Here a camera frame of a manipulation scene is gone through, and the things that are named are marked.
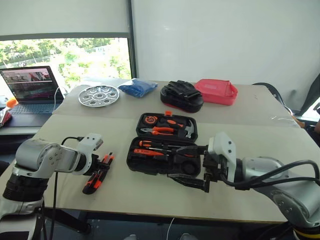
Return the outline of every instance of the laptop screen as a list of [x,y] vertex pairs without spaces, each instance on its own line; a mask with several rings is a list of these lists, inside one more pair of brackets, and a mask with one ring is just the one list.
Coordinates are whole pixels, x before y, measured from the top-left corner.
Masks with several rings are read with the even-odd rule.
[[[18,102],[54,101],[58,84],[49,66],[6,68],[0,74]],[[63,100],[60,90],[56,100]]]

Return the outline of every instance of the laptop keyboard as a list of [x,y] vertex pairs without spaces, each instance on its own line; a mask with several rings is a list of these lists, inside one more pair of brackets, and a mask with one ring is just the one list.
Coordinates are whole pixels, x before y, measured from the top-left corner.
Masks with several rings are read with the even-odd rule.
[[50,114],[54,109],[53,103],[46,104],[18,104],[10,113],[12,114]]

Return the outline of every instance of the laptop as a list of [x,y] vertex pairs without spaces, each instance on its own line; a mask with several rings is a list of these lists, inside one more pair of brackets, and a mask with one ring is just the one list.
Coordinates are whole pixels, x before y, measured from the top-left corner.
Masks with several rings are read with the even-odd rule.
[[0,74],[18,101],[10,110],[12,118],[6,127],[41,127],[64,97],[50,66],[0,69]]

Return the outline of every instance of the pink lunch box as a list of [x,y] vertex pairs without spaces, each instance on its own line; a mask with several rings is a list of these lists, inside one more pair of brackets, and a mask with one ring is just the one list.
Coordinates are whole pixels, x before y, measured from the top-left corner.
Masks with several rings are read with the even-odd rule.
[[227,80],[201,79],[194,86],[207,103],[232,105],[238,95],[236,87]]

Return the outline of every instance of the green foliage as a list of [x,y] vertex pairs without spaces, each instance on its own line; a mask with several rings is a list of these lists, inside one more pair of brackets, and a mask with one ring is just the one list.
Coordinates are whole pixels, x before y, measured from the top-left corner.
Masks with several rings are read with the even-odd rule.
[[113,38],[0,41],[0,66],[24,67],[50,63],[57,66],[68,87],[73,87],[84,74],[130,78],[129,59],[122,46],[119,40]]

